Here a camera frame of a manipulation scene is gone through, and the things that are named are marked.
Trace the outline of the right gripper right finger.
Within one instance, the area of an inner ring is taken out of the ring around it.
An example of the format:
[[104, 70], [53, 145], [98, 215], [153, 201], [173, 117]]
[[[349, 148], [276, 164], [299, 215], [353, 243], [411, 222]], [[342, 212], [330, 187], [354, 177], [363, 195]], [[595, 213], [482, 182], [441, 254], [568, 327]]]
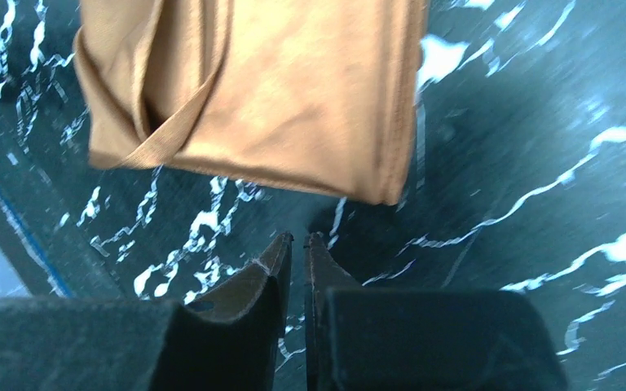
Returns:
[[322, 233], [306, 238], [304, 252], [306, 386], [309, 390], [362, 390], [363, 381], [345, 374], [346, 364], [334, 362], [330, 345], [337, 333], [326, 313], [328, 290], [360, 288], [361, 284], [333, 259]]

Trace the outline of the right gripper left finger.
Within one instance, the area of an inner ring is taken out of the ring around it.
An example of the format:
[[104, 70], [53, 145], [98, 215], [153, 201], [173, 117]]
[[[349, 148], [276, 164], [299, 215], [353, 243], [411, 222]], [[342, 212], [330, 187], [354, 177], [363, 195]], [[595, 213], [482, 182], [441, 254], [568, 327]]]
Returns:
[[289, 302], [293, 236], [172, 315], [152, 390], [270, 390]]

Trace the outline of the orange cloth napkin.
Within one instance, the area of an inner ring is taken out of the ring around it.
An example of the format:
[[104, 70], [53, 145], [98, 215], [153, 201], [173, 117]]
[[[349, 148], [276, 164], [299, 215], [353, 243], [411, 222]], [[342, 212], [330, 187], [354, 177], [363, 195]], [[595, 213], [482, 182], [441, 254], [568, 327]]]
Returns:
[[426, 1], [84, 1], [90, 163], [397, 204]]

